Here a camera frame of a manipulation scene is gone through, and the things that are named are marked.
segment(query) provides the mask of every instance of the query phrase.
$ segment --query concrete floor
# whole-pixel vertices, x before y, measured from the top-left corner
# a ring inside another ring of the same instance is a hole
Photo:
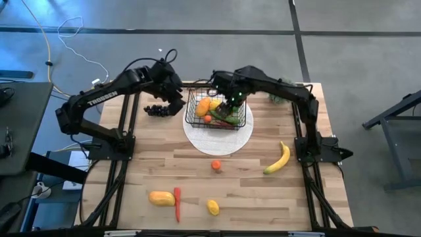
[[[288,0],[27,0],[43,26],[58,26],[81,15],[85,27],[175,30],[292,30]],[[419,32],[418,0],[295,0],[301,30]],[[77,20],[69,26],[78,26]],[[36,26],[20,1],[0,13],[0,26]],[[90,87],[103,70],[65,49],[48,34],[55,83],[68,93]],[[162,57],[175,47],[173,66],[183,80],[208,77],[213,69],[255,65],[273,77],[302,82],[294,36],[189,34],[80,34],[67,39],[88,59],[116,76],[138,57]],[[365,131],[361,123],[421,88],[419,37],[303,36],[311,82],[321,82],[330,121],[340,145],[354,151],[343,164],[355,226],[378,226],[382,232],[421,235],[421,188],[391,193],[383,185],[397,181],[380,127]],[[0,68],[31,70],[46,81],[47,51],[41,34],[0,33]],[[34,151],[44,153],[70,144],[61,134],[51,98]],[[421,107],[415,111],[421,114]],[[86,118],[99,121],[95,109]]]

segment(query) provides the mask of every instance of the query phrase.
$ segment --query banana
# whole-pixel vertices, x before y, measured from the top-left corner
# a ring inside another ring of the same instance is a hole
[[[285,166],[285,164],[289,161],[289,147],[287,147],[282,141],[280,142],[282,146],[282,156],[281,159],[276,161],[275,163],[271,164],[267,167],[263,174],[272,174],[273,172],[277,171],[278,169]]]

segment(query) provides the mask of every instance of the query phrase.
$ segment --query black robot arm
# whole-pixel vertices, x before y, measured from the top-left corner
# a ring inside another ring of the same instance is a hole
[[[104,128],[84,119],[86,109],[118,95],[147,92],[168,101],[170,115],[175,115],[185,104],[182,101],[182,81],[169,63],[156,62],[151,68],[144,66],[125,70],[108,84],[99,84],[92,90],[73,95],[57,109],[56,116],[61,132],[69,135],[87,134],[108,142],[116,151],[125,152],[127,143],[117,128]]]
[[[306,87],[270,78],[254,66],[245,66],[234,73],[216,71],[213,79],[212,87],[227,100],[219,108],[222,115],[230,113],[232,107],[240,106],[249,94],[256,92],[268,92],[296,103],[307,130],[306,151],[311,155],[320,154],[322,138],[316,129],[318,101]]]

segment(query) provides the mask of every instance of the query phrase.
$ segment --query wooden table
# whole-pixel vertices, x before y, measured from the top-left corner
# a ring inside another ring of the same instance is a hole
[[[320,102],[318,129],[323,136],[330,136],[332,129],[321,84],[314,84],[312,92]],[[118,126],[122,101],[121,96],[105,103],[100,125]],[[128,168],[118,228],[310,230],[303,173],[293,146],[296,134],[291,104],[274,105],[266,93],[250,95],[247,103],[254,117],[250,140],[231,155],[214,157],[196,150],[186,138],[183,111],[175,117],[148,117],[143,107],[162,102],[141,93],[134,131],[135,154]],[[264,168],[280,158],[280,141],[290,147],[291,158],[278,172],[264,175]],[[221,174],[211,170],[213,159],[222,161]],[[83,199],[84,218],[104,195],[109,165],[109,161],[100,161],[89,174]],[[339,169],[331,163],[321,163],[320,172],[327,200],[352,226]],[[149,192],[172,192],[174,187],[182,191],[180,223],[176,222],[174,207],[156,207],[148,201]],[[208,214],[208,199],[218,202],[219,216]],[[113,205],[114,199],[109,208],[109,220]],[[322,223],[317,201],[315,205],[319,223]]]

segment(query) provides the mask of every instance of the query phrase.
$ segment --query black wire basket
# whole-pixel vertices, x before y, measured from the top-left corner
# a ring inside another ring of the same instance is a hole
[[[189,98],[187,101],[187,111],[186,111],[186,122],[191,124],[194,128],[213,128],[213,129],[225,129],[225,130],[239,130],[245,126],[245,110],[247,102],[244,103],[238,108],[237,111],[232,113],[232,117],[239,119],[237,125],[231,125],[223,120],[218,120],[215,117],[212,117],[212,122],[205,123],[203,117],[198,117],[196,115],[196,106],[198,106],[200,100],[209,97],[211,100],[219,100],[221,102],[225,101],[223,95],[217,95],[215,90],[209,88],[191,88],[189,89]]]

